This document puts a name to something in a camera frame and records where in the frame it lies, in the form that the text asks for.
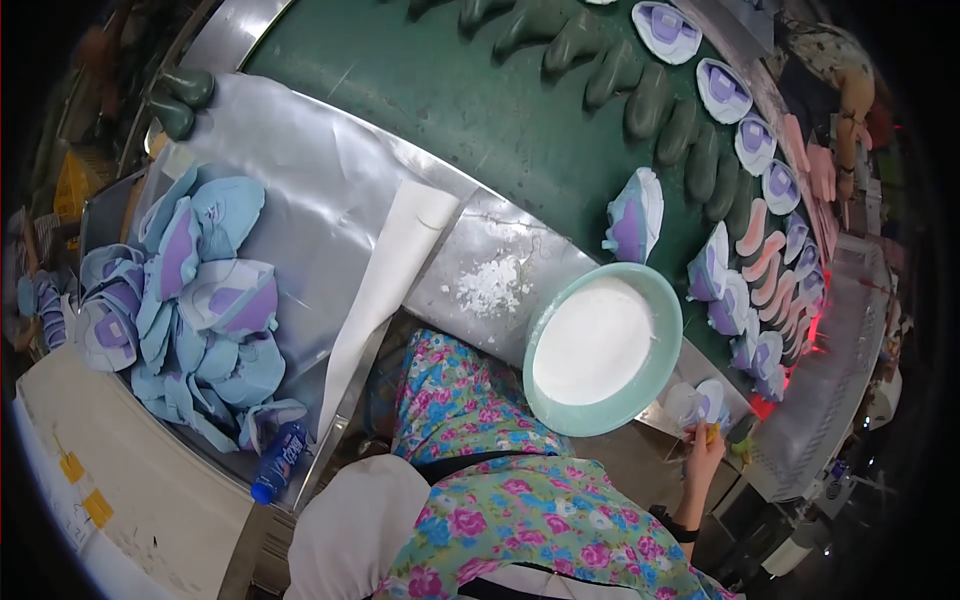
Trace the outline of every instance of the green conveyor belt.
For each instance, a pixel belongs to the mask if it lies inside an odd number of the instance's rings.
[[[463,1],[442,3],[413,21],[401,0],[297,0],[244,70],[356,114],[456,165],[601,262],[612,259],[600,248],[607,203],[637,167],[654,166],[665,212],[648,264],[685,288],[686,263],[710,231],[699,208],[684,200],[685,158],[661,169],[652,159],[656,136],[628,139],[626,93],[593,113],[584,110],[584,90],[602,56],[555,82],[541,74],[545,45],[521,48],[501,64],[492,48],[509,14],[469,38],[457,26]],[[644,62],[655,60],[630,20],[633,4],[588,10],[610,39],[629,39]],[[674,93],[697,98],[700,121],[709,117],[694,69],[704,57],[720,60],[705,39],[687,63],[665,65]],[[714,125],[721,153],[731,153],[733,126]],[[759,179],[755,188],[759,194]],[[780,226],[779,218],[771,222]],[[730,338],[709,328],[707,306],[681,305],[686,337],[746,394],[752,383],[728,368]]]

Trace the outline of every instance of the hand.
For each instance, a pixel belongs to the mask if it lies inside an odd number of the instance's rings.
[[[684,429],[686,437],[684,441],[692,444],[690,454],[686,457],[686,478],[684,479],[684,494],[706,501],[707,491],[710,488],[710,482],[713,480],[713,474],[724,454],[727,453],[727,447],[724,445],[723,438],[719,435],[707,444],[708,426],[704,421],[696,425],[690,425]]]
[[[846,201],[853,195],[853,175],[841,173],[837,178],[837,200]]]

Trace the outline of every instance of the white paper sheet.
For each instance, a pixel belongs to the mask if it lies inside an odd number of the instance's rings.
[[[459,203],[438,189],[409,180],[400,182],[356,299],[330,353],[317,425],[319,442],[326,438],[368,338],[403,303]]]

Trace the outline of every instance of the white powder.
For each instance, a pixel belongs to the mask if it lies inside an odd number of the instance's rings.
[[[480,314],[516,312],[520,300],[516,297],[517,270],[520,261],[515,256],[492,260],[467,273],[457,282],[457,300],[460,309]]]
[[[599,402],[634,378],[653,333],[647,300],[621,279],[599,277],[547,322],[534,355],[534,379],[561,404]]]

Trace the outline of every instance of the teal bowl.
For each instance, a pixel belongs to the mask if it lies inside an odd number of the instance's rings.
[[[534,354],[546,324],[574,292],[599,277],[615,277],[636,289],[650,305],[654,339],[646,362],[618,392],[591,404],[562,404],[547,396],[534,381]],[[627,423],[650,405],[666,385],[680,356],[683,317],[677,293],[659,273],[633,262],[616,262],[594,269],[534,311],[527,327],[523,357],[523,392],[534,416],[550,429],[567,436],[598,436]]]

